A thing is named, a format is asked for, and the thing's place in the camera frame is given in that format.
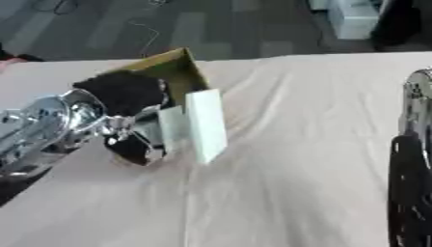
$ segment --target white object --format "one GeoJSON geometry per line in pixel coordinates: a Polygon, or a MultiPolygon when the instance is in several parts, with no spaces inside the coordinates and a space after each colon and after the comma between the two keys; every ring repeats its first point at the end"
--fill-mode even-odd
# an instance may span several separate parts
{"type": "Polygon", "coordinates": [[[309,5],[313,11],[326,11],[329,9],[329,0],[309,0],[309,5]]]}
{"type": "Polygon", "coordinates": [[[378,23],[379,13],[368,0],[331,0],[329,19],[340,40],[366,40],[378,23]]]}
{"type": "MultiPolygon", "coordinates": [[[[125,166],[94,140],[0,208],[1,246],[389,246],[402,84],[431,62],[430,52],[198,62],[226,106],[229,146],[214,164],[181,150],[160,166],[125,166]]],[[[0,105],[128,63],[12,65],[0,105]]]]}
{"type": "Polygon", "coordinates": [[[208,164],[228,144],[219,90],[186,95],[186,108],[197,158],[208,164]]]}
{"type": "Polygon", "coordinates": [[[176,151],[189,137],[189,127],[186,116],[180,105],[158,112],[162,139],[167,153],[176,151]]]}
{"type": "Polygon", "coordinates": [[[197,161],[209,164],[228,144],[219,90],[186,95],[186,114],[181,106],[158,112],[167,153],[184,148],[191,140],[197,161]]]}

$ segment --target cardboard box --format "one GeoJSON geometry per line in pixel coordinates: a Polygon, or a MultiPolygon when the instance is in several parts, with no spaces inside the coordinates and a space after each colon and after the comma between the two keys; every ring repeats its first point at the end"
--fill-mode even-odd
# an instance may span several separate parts
{"type": "Polygon", "coordinates": [[[160,131],[167,153],[191,140],[197,160],[208,164],[227,146],[220,93],[209,89],[188,49],[169,51],[119,69],[142,72],[168,83],[176,107],[159,111],[157,126],[147,129],[152,136],[160,131]]]}

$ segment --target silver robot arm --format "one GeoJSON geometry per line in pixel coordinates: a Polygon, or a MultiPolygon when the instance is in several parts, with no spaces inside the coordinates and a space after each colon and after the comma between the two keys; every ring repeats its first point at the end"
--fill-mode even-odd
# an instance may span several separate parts
{"type": "Polygon", "coordinates": [[[404,85],[399,135],[391,143],[388,219],[391,247],[432,246],[432,69],[404,85]]]}
{"type": "Polygon", "coordinates": [[[136,130],[173,103],[166,82],[123,70],[73,87],[61,96],[0,113],[0,182],[37,176],[100,135],[121,156],[119,147],[133,144],[145,165],[153,146],[136,130]]]}
{"type": "Polygon", "coordinates": [[[74,89],[0,113],[0,180],[36,176],[97,135],[124,139],[135,118],[108,117],[92,94],[74,89]]]}

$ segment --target gray carpet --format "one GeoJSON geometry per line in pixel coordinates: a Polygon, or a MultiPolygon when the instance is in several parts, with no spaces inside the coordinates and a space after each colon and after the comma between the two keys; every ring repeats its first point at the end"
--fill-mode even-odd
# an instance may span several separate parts
{"type": "Polygon", "coordinates": [[[38,12],[34,1],[0,3],[0,41],[49,61],[139,58],[181,46],[200,60],[373,51],[367,41],[337,40],[326,15],[312,14],[305,0],[172,0],[159,8],[148,0],[78,0],[64,15],[38,12]]]}

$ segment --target cable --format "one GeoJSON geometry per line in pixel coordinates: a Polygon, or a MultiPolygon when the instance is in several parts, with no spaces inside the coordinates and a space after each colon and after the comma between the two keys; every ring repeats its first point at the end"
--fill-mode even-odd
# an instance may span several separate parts
{"type": "Polygon", "coordinates": [[[148,54],[147,54],[147,50],[149,49],[149,47],[151,46],[151,44],[152,44],[154,41],[157,40],[157,38],[160,36],[160,33],[159,33],[157,30],[148,27],[148,26],[147,26],[146,24],[144,24],[144,23],[136,23],[136,22],[134,22],[134,21],[132,21],[132,20],[129,20],[127,23],[130,24],[130,25],[132,25],[132,26],[145,27],[145,28],[147,28],[148,30],[150,30],[151,32],[153,32],[153,34],[154,34],[153,37],[152,37],[152,38],[151,38],[151,39],[146,43],[146,45],[144,45],[143,48],[140,50],[140,56],[141,56],[142,58],[147,57],[147,56],[148,56],[148,54]]]}
{"type": "Polygon", "coordinates": [[[79,7],[79,3],[77,0],[59,0],[59,2],[53,7],[53,8],[49,8],[49,9],[43,9],[40,7],[40,4],[45,1],[45,0],[36,0],[32,3],[31,8],[32,10],[36,11],[36,12],[43,12],[43,13],[53,13],[55,15],[63,15],[63,14],[72,14],[73,12],[75,12],[78,7],[79,7]],[[61,12],[60,9],[67,3],[70,2],[73,7],[66,12],[61,12]]]}
{"type": "MultiPolygon", "coordinates": [[[[161,7],[162,5],[166,4],[167,0],[148,0],[148,3],[150,5],[152,5],[153,7],[151,7],[151,8],[144,8],[144,9],[142,9],[142,11],[153,11],[153,10],[156,10],[159,7],[161,7]]],[[[155,30],[155,29],[153,29],[153,28],[148,27],[147,24],[145,24],[145,23],[137,23],[137,22],[134,22],[133,20],[129,20],[127,23],[130,24],[130,25],[132,25],[132,26],[145,27],[146,29],[150,30],[154,34],[153,37],[140,50],[140,54],[139,55],[142,58],[147,57],[148,56],[147,52],[148,52],[149,47],[157,40],[157,38],[159,38],[160,32],[157,31],[157,30],[155,30]]]]}

